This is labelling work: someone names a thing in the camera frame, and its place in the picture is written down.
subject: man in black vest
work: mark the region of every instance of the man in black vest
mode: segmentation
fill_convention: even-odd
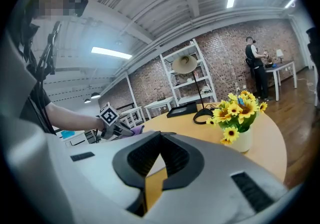
[[[81,16],[88,0],[19,0],[7,24],[13,43],[26,62],[29,72],[35,76],[37,67],[31,45],[38,26],[31,23],[36,18]],[[21,119],[33,122],[44,132],[55,134],[53,126],[63,130],[104,130],[101,119],[69,111],[52,103],[44,90],[34,87],[21,112]]]
[[[245,39],[246,41],[246,48],[245,48],[245,54],[246,57],[250,59],[252,66],[254,70],[254,77],[255,77],[255,85],[256,90],[258,92],[258,98],[262,98],[264,101],[271,100],[270,97],[268,97],[268,79],[267,74],[264,69],[264,64],[261,61],[261,58],[267,58],[267,52],[265,51],[263,55],[259,55],[257,49],[255,48],[254,40],[252,37],[247,37]]]

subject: shelf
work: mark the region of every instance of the shelf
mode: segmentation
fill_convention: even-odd
[[[207,98],[207,97],[210,97],[210,96],[213,96],[213,93],[208,93],[208,94],[204,94],[204,95],[201,95],[202,98]],[[198,100],[200,99],[200,96],[199,94],[194,94],[192,96],[186,96],[186,97],[183,97],[183,98],[180,98],[180,100],[178,100],[178,104],[184,104],[184,103],[187,103],[187,102],[192,102],[192,101],[195,101],[195,100]]]
[[[193,54],[195,54],[195,51],[196,51],[195,46],[196,46],[195,44],[190,44],[189,46],[186,46],[178,51],[171,53],[170,55],[167,55],[163,59],[169,63],[172,63],[178,57],[193,55]]]
[[[208,79],[208,78],[209,78],[209,76],[201,77],[201,78],[197,79],[197,82],[202,81],[202,80],[205,80],[205,79]],[[178,88],[187,86],[187,85],[192,84],[192,83],[195,83],[195,81],[192,80],[191,82],[182,83],[182,84],[180,84],[180,85],[174,86],[173,88],[174,88],[174,89],[178,89]]]
[[[202,62],[201,59],[197,60],[197,61],[196,61],[196,66],[199,66],[201,62]],[[171,70],[169,73],[170,73],[170,74],[173,74],[173,75],[176,75],[176,74],[177,74],[177,72],[176,72],[175,70]]]

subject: flower bouquet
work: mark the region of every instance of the flower bouquet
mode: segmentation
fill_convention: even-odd
[[[265,102],[259,105],[258,99],[248,91],[242,91],[238,97],[229,93],[228,98],[228,101],[221,101],[214,110],[213,117],[206,121],[207,124],[218,124],[224,130],[224,138],[220,141],[224,145],[234,144],[241,134],[250,140],[250,125],[253,124],[257,113],[264,113],[268,105]],[[247,151],[250,148],[250,144],[247,143],[246,150],[243,149],[243,145],[235,149],[244,152],[243,150]]]

